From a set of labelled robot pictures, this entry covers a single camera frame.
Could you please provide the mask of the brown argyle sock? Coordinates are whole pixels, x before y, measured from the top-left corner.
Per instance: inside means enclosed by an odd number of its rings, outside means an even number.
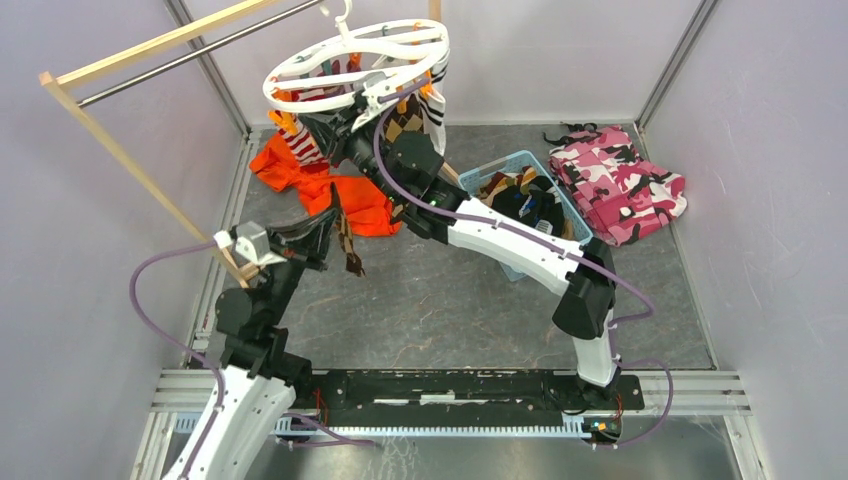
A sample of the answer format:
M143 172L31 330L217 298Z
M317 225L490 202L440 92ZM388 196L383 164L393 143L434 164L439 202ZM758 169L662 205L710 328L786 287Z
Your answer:
M345 254L346 265L345 269L357 277L365 277L365 269L361 257L354 249L354 234L351 224L343 209L341 198L338 189L334 183L331 183L331 204L330 206L337 212L335 220L338 239L342 251Z
M384 140L392 144L404 132L424 133L424 96L415 93L399 101L385 121Z

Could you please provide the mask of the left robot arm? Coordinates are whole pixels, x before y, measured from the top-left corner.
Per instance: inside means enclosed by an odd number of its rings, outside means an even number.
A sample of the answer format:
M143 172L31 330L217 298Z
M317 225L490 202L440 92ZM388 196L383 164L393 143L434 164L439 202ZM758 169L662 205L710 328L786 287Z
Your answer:
M234 249L259 267L253 287L223 291L216 328L225 337L212 392L168 479L242 479L283 414L314 394L309 360L286 350L280 321L307 270L326 269L339 207L294 224L247 222L215 234L219 249Z

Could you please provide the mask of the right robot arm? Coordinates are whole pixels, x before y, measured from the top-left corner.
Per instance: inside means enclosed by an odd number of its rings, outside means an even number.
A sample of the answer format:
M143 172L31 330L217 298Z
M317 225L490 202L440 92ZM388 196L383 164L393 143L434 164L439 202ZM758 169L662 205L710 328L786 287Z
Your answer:
M416 235L508 264L559 296L552 321L572 338L580 400L591 408L612 401L620 368L608 329L619 281L609 248L547 235L441 179L444 158L423 129L400 130L388 140L384 118L362 126L358 118L350 107L299 120L328 161L350 161L400 207L401 222Z

